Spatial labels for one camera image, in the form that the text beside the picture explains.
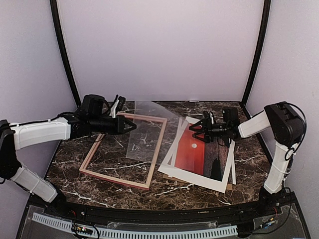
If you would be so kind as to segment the clear acrylic sheet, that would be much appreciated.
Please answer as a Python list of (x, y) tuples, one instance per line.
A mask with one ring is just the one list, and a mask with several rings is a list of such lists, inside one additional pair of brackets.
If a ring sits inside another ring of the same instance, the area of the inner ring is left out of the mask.
[[(167, 120), (156, 164), (160, 165), (173, 144), (185, 118), (172, 110), (151, 101), (136, 101), (134, 115), (158, 117)], [(157, 146), (162, 122), (133, 119), (137, 128), (130, 132), (126, 158), (150, 162)]]

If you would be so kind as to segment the light wooden picture frame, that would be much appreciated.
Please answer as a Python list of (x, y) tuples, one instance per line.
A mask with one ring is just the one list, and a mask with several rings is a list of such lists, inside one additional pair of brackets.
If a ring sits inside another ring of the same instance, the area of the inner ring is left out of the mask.
[(99, 134), (86, 155), (79, 171), (100, 180), (148, 190), (155, 170), (160, 145), (167, 120), (129, 113), (120, 113), (126, 120), (133, 119), (162, 122), (157, 146), (150, 162), (126, 158), (130, 132), (122, 135)]

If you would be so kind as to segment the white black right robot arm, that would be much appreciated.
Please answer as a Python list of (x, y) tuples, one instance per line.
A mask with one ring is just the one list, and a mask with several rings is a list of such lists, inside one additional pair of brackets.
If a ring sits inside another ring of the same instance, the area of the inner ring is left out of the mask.
[(276, 199), (284, 190), (284, 182), (291, 171), (293, 157), (302, 144), (307, 132), (305, 114), (296, 105), (279, 102), (267, 105), (254, 117), (240, 122), (238, 110), (226, 107), (222, 110), (223, 121), (216, 122), (213, 112), (203, 112), (203, 118), (189, 127), (193, 137), (205, 143), (216, 138), (229, 147), (232, 142), (249, 138), (268, 128), (275, 139), (275, 155), (268, 177), (259, 192), (254, 211), (265, 216), (274, 207)]

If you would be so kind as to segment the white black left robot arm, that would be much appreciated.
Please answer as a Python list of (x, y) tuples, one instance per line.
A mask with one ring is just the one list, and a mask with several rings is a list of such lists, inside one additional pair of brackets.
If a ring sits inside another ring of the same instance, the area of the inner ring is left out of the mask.
[(81, 117), (64, 114), (53, 120), (10, 124), (0, 122), (0, 177), (10, 180), (35, 194), (59, 217), (70, 213), (70, 205), (65, 196), (55, 186), (18, 161), (16, 152), (25, 147), (50, 141), (60, 141), (89, 136), (93, 132), (120, 135), (136, 129), (136, 124), (123, 115)]

